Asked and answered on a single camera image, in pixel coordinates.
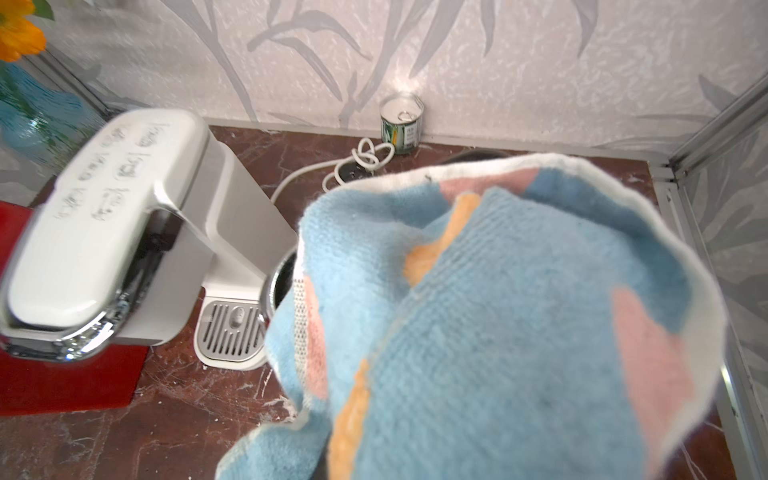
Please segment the blue pink patterned cloth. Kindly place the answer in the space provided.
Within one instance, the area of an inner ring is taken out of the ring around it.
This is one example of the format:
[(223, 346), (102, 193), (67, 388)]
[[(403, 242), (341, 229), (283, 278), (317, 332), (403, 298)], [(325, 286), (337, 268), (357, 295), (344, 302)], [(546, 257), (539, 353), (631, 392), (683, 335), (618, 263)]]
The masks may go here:
[(269, 365), (296, 409), (219, 479), (652, 479), (713, 400), (718, 285), (656, 207), (531, 154), (311, 203)]

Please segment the black coffee machine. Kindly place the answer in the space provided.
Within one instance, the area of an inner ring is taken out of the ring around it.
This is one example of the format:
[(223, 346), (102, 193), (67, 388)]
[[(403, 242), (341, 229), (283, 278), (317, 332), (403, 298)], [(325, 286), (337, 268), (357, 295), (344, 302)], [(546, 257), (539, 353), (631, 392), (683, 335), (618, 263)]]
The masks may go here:
[(282, 303), (293, 283), (293, 270), (297, 249), (293, 248), (277, 265), (262, 285), (259, 297), (259, 318), (268, 327), (277, 308)]

